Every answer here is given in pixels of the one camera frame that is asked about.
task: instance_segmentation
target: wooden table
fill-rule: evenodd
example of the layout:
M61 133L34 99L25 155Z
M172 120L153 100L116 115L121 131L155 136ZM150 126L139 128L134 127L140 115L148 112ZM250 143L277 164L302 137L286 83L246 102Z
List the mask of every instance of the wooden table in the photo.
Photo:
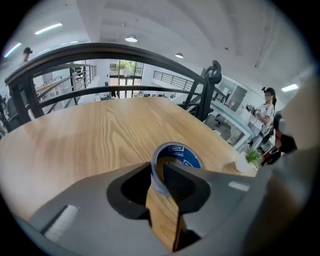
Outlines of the wooden table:
M162 97L126 98L62 109L6 135L0 190L11 211L27 220L75 182L149 162L172 141L192 148L206 170L240 174L230 164L239 154L185 110Z

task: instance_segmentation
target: fluorescent light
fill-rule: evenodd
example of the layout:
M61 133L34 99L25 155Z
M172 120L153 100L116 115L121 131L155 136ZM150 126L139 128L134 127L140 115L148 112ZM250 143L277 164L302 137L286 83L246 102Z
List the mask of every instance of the fluorescent light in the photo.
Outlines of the fluorescent light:
M43 28L43 29L41 29L41 30L37 31L37 32L35 32L34 34L35 34L35 35L39 35L39 34L41 34L41 33L43 33L43 32L46 32L46 31L48 31L48 30L51 30L51 29L54 29L54 28L56 28L56 27L60 27L60 26L62 26L62 24L61 24L61 23L54 24L54 25L51 25L51 26L45 27L45 28Z
M50 50L50 48L44 49L44 50L42 50L42 51L39 51L36 55L42 54L42 53L44 53L44 52L46 52L46 51L48 51L48 50Z
M6 53L6 55L4 55L4 57L5 57L5 58L8 57L9 54L12 53L15 49L17 49L20 45L21 45L21 43L18 42L14 47L11 48L10 51L8 51L8 52Z
M64 42L61 45L66 45L66 44L74 44L74 43L78 43L79 41L72 41L72 42Z
M180 59L184 58L184 55L181 52L177 53L175 56Z
M296 85L296 84L294 83L294 84L291 84L291 85L289 85L289 86L287 86L287 87L282 88L281 90L282 90L283 92L289 92L289 91L292 91L292 90L296 90L296 89L298 89L298 88L299 88L298 85Z
M137 37L134 34L128 35L125 40L131 43L138 42Z

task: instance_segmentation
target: roll of tape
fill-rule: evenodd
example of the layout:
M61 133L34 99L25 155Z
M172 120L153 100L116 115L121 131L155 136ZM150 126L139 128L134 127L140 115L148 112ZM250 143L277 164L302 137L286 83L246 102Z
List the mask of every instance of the roll of tape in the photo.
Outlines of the roll of tape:
M167 187L162 182L164 179L163 166L168 162L203 168L200 157L188 146L178 142L167 142L160 145L151 159L151 186L164 196L170 196Z

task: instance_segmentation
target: black metal railing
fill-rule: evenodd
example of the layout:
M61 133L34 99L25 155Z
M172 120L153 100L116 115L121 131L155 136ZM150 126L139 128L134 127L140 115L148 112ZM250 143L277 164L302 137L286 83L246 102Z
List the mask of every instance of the black metal railing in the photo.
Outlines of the black metal railing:
M125 86L101 86L87 88L87 85L92 82L97 74L95 66L83 64L85 69L83 70L83 76L76 81L75 77L79 76L79 73L74 73L71 63L80 60L95 60L95 59L124 59L129 61L141 62L158 66L164 69L171 70L183 76L186 76L193 80L190 90L186 90L186 84L189 87L190 84L184 82L184 89L172 89L156 86L138 86L138 85L125 85ZM48 71L61 70L66 67L70 68L70 88L68 87L61 95L53 98L43 99L35 90L33 84L33 77L40 74L46 74ZM77 83L84 82L83 86L76 86ZM31 111L35 118L43 116L45 113L43 108L50 107L52 111L53 105L59 102L68 100L64 107L68 107L74 100L75 105L79 97L84 95L91 95L97 93L107 92L119 92L119 91L159 91L159 92L173 92L188 94L186 101L182 105L184 109L189 106L197 106L198 111L196 117L203 121L209 114L212 95L215 90L215 84L221 81L221 67L217 61L213 61L213 65L207 69L205 78L196 74L192 70L184 67L183 65L155 54L153 52L135 48L122 44L112 43L84 43L78 45L71 45L63 48L59 48L47 53L44 53L26 64L19 67L14 71L6 80L5 83L9 87L10 96L14 103L14 107L17 111L18 120L20 124L25 124L31 120L28 111ZM202 93L196 93L195 90L198 84L203 85ZM192 96L200 96L200 103L190 103Z
M174 85L185 91L190 91L193 84L193 81L159 71L153 72L153 78L169 83L170 85Z

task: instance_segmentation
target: potted plant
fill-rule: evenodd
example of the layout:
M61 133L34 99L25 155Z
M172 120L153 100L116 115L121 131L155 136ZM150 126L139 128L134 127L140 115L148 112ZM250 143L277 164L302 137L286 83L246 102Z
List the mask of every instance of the potted plant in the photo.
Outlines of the potted plant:
M258 170L263 160L262 155L255 149L250 148L247 152L242 152L235 161L235 167L239 172L248 172L252 169Z

